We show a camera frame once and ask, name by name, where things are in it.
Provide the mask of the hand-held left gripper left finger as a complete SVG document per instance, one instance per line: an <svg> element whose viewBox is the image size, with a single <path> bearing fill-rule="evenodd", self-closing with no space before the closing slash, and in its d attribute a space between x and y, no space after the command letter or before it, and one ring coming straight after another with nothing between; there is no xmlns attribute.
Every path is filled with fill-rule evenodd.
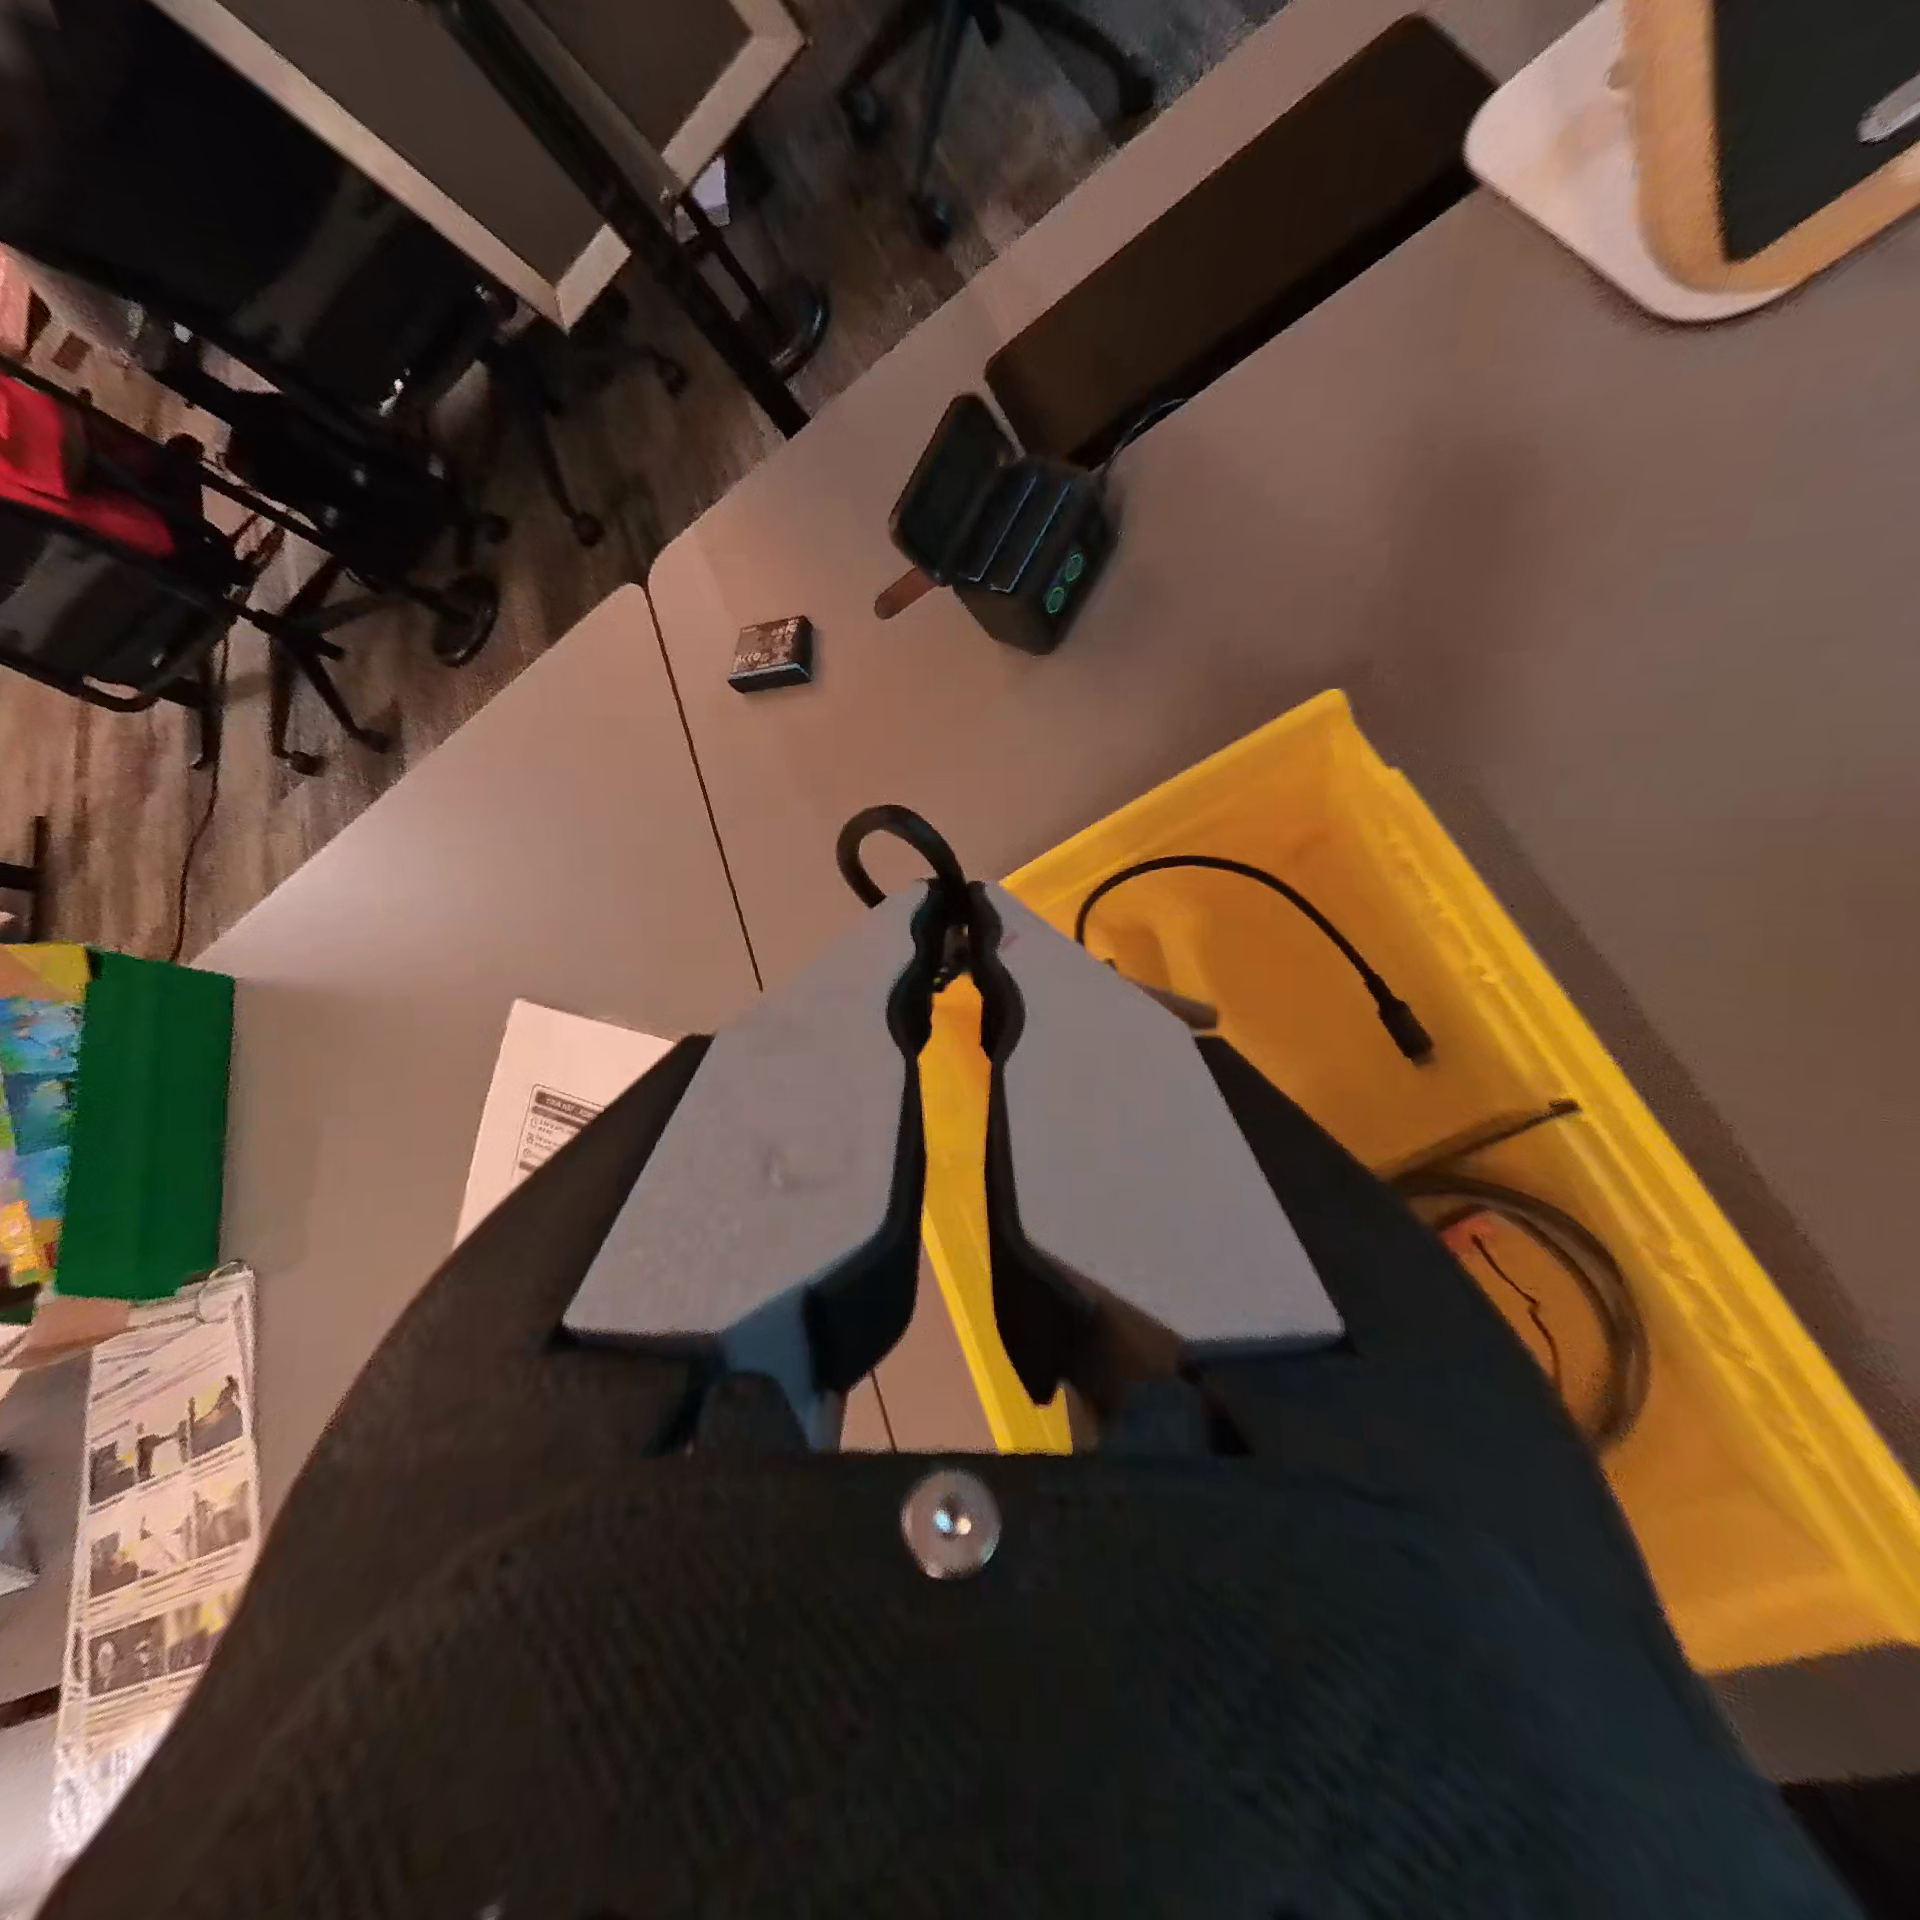
<svg viewBox="0 0 1920 1920"><path fill-rule="evenodd" d="M919 1056L948 893L880 899L718 1030L561 1316L578 1342L779 1388L809 1448L911 1326Z"/></svg>

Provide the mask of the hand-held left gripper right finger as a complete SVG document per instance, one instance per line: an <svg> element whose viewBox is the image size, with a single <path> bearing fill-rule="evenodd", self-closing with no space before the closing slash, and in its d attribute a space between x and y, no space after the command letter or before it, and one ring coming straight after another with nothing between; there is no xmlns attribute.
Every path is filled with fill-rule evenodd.
<svg viewBox="0 0 1920 1920"><path fill-rule="evenodd" d="M1192 1024L994 881L972 982L994 1321L1034 1403L1344 1340Z"/></svg>

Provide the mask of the yellow plastic bin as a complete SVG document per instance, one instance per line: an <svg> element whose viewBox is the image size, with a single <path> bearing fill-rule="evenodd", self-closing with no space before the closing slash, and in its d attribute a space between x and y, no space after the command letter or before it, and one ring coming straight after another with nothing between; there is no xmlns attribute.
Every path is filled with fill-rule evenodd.
<svg viewBox="0 0 1920 1920"><path fill-rule="evenodd" d="M1093 909L1100 954L1216 1005L1226 1038L1379 1178L1424 1148L1555 1098L1581 1113L1448 1179L1504 1199L1424 1201L1537 1366L1599 1410L1599 1308L1546 1235L1506 1212L1564 1212L1616 1259L1647 1345L1644 1403L1606 1474L1695 1667L1731 1672L1916 1643L1916 1488L1709 1189L1660 1127L1508 905L1347 698L1312 695L1092 819L1066 790L989 792L987 744L914 767L914 804L1061 933L1110 874L1220 856L1297 886L1424 1020L1404 1063L1363 990L1291 907L1249 880L1144 876Z"/></svg>

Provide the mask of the white labelled box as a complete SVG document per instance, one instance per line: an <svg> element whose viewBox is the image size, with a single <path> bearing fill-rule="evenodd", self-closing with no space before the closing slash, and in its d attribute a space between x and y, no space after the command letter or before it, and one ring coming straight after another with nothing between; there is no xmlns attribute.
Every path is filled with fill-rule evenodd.
<svg viewBox="0 0 1920 1920"><path fill-rule="evenodd" d="M656 1067L673 1042L516 997L491 1063L453 1242Z"/></svg>

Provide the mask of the green colourful box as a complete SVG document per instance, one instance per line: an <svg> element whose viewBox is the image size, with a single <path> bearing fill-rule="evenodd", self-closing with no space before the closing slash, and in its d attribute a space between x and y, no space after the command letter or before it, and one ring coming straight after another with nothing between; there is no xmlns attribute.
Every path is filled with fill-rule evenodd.
<svg viewBox="0 0 1920 1920"><path fill-rule="evenodd" d="M219 1259L235 984L75 942L2 950L2 1318L145 1306Z"/></svg>

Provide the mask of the black battery charging case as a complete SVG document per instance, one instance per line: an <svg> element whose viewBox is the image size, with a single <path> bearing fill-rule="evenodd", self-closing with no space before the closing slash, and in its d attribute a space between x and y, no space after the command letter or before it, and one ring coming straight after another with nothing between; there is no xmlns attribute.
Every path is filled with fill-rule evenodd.
<svg viewBox="0 0 1920 1920"><path fill-rule="evenodd" d="M927 587L1032 658L1068 637L1118 540L1107 471L1021 449L977 394L948 401L886 521Z"/></svg>

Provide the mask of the bagged instruction sheet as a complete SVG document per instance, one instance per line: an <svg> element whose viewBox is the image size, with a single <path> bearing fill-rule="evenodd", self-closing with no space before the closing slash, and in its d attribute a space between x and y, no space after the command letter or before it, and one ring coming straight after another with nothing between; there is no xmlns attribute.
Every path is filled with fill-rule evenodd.
<svg viewBox="0 0 1920 1920"><path fill-rule="evenodd" d="M262 1537L255 1275L234 1259L86 1368L49 1852L69 1865L222 1643Z"/></svg>

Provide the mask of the black office chair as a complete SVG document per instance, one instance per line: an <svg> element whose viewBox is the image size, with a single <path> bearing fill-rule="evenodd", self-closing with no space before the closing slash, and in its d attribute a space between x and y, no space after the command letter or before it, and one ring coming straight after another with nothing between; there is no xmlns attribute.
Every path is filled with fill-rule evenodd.
<svg viewBox="0 0 1920 1920"><path fill-rule="evenodd" d="M1111 83L1111 126L1132 128L1157 103L1157 88L1145 65L1103 28L1064 1L897 1L851 62L834 91L841 123L860 149L880 144L887 107L878 91L882 71L923 40L917 90L917 130L907 165L907 207L917 238L929 249L946 249L953 233L953 210L933 183L933 161L943 132L963 43L975 36L994 47L1009 16L1021 17L1040 38L1101 70Z"/></svg>
<svg viewBox="0 0 1920 1920"><path fill-rule="evenodd" d="M3 374L109 418L12 356ZM327 665L343 658L333 629L393 596L365 587L333 597L352 575L316 530L224 477L193 441L151 441L165 448L171 475L145 497L171 524L171 555L144 555L2 495L3 669L83 708L180 708L195 722L192 770L216 771L227 711L217 651L238 625L252 625L271 654L268 746L277 760L299 776L323 767L286 735L298 679L352 744L389 753L393 734L353 718Z"/></svg>
<svg viewBox="0 0 1920 1920"><path fill-rule="evenodd" d="M225 463L244 487L299 516L373 596L430 611L434 656L466 665L499 605L476 555L506 540L510 521L453 463L434 418L469 372L486 372L573 540L598 545L606 524L569 489L553 422L630 367L649 370L669 400L689 384L684 362L631 333L627 316L612 296L575 338L478 279L430 293L408 320L376 320L371 293L348 293L316 344L257 339L252 356L171 324L139 363L225 426Z"/></svg>

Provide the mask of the red bag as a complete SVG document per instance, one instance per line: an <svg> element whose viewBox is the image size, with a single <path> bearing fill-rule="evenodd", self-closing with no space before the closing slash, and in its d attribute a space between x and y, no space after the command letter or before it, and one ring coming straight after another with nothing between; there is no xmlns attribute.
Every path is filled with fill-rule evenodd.
<svg viewBox="0 0 1920 1920"><path fill-rule="evenodd" d="M2 375L3 504L164 560L177 535L148 494L164 492L171 475L164 445L69 396Z"/></svg>

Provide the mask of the grey desk with black legs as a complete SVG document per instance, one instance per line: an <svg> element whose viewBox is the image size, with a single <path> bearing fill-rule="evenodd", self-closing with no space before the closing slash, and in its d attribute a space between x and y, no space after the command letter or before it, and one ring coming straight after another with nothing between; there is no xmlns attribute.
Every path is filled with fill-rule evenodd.
<svg viewBox="0 0 1920 1920"><path fill-rule="evenodd" d="M155 9L569 332L630 264L665 291L781 435L826 303L775 303L696 183L803 54L785 3L268 3Z"/></svg>

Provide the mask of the white board stand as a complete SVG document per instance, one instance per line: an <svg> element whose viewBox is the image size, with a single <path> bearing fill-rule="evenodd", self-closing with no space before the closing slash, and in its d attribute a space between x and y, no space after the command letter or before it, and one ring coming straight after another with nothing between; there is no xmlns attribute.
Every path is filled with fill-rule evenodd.
<svg viewBox="0 0 1920 1920"><path fill-rule="evenodd" d="M1782 289L1704 291L1656 260L1638 212L1620 1L1595 3L1478 107L1462 142L1475 179L1590 274L1663 324L1722 324Z"/></svg>

